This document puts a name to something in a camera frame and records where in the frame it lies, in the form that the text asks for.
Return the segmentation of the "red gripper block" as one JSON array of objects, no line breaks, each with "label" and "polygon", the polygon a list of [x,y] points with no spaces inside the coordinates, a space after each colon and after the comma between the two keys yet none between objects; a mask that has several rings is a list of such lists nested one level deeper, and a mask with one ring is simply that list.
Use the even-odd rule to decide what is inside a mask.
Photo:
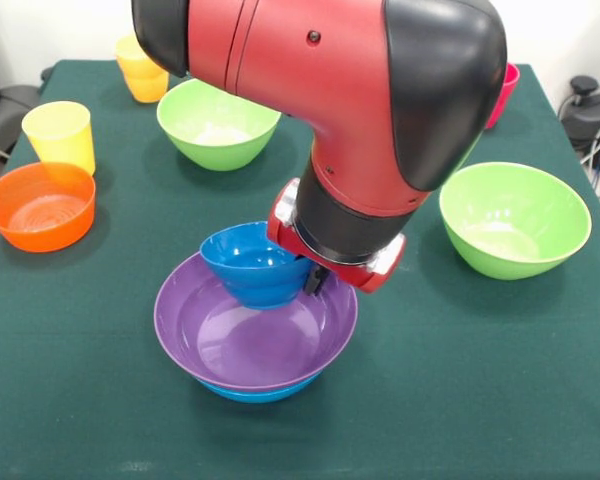
[{"label": "red gripper block", "polygon": [[347,265],[327,260],[304,242],[293,224],[299,184],[299,178],[292,178],[276,197],[267,220],[267,237],[295,254],[294,261],[311,260],[317,265],[310,268],[303,292],[317,295],[330,273],[365,293],[372,293],[384,285],[402,259],[406,236],[397,234],[387,246],[362,264]]}]

